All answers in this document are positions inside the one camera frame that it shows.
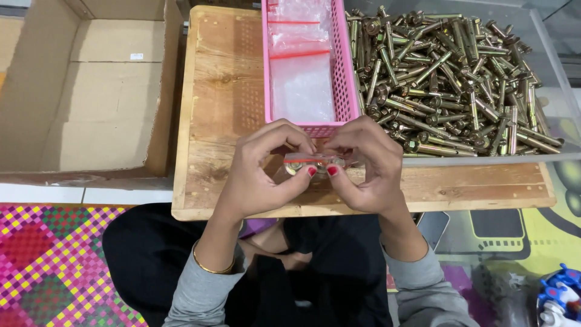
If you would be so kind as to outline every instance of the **woman's left hand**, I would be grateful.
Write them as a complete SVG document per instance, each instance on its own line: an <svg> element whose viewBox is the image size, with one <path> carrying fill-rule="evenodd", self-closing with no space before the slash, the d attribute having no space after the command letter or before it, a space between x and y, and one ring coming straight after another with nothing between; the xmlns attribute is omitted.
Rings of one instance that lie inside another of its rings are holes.
<svg viewBox="0 0 581 327"><path fill-rule="evenodd" d="M285 143L307 154L313 154L317 149L304 130L286 119L267 124L254 134L238 140L228 180L214 215L242 219L275 210L307 189L311 177L317 172L315 166L303 167L279 185L264 173L262 165L266 157Z"/></svg>

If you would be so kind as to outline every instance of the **stack of plastic bags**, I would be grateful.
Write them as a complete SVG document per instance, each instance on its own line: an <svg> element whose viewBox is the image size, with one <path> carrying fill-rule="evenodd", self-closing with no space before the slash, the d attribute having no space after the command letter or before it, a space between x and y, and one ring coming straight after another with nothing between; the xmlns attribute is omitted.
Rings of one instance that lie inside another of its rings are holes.
<svg viewBox="0 0 581 327"><path fill-rule="evenodd" d="M274 119L334 122L331 0L268 4L270 87Z"/></svg>

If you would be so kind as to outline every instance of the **person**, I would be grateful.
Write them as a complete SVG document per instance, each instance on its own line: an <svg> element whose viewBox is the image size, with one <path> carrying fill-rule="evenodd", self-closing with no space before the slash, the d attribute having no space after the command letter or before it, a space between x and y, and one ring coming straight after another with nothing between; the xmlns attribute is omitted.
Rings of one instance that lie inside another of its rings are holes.
<svg viewBox="0 0 581 327"><path fill-rule="evenodd" d="M207 222L180 222L170 204L141 205L103 234L120 297L150 327L392 326L386 263L399 292L401 326L477 326L416 228L400 189L403 150L363 116L338 128L326 150L354 149L365 182L328 165L345 204L368 215L286 218L238 240L242 219L281 208L304 192L317 169L276 184L265 158L289 143L317 147L287 120L239 139L228 179Z"/></svg>

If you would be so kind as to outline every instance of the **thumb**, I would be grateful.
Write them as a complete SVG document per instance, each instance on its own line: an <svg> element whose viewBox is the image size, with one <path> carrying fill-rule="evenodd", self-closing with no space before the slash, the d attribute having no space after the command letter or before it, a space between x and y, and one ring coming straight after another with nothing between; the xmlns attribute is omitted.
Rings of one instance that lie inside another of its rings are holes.
<svg viewBox="0 0 581 327"><path fill-rule="evenodd" d="M315 173L317 173L317 167L314 165L302 167L296 172L296 175L274 187L274 196L283 205L286 204L309 187L311 178Z"/></svg>
<svg viewBox="0 0 581 327"><path fill-rule="evenodd" d="M349 206L357 206L358 199L361 197L361 191L357 185L353 184L343 167L338 165L328 165L327 172L331 179L331 185L337 192L337 195Z"/></svg>

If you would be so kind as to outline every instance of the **woman's right hand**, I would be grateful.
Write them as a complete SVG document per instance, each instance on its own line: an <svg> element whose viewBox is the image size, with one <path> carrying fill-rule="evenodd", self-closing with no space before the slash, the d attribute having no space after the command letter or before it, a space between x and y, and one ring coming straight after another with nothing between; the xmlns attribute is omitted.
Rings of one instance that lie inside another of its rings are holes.
<svg viewBox="0 0 581 327"><path fill-rule="evenodd" d="M406 205L400 189L403 149L371 118L361 116L346 123L324 147L354 149L365 157L365 182L359 185L341 166L327 166L333 188L349 208L388 218L395 208Z"/></svg>

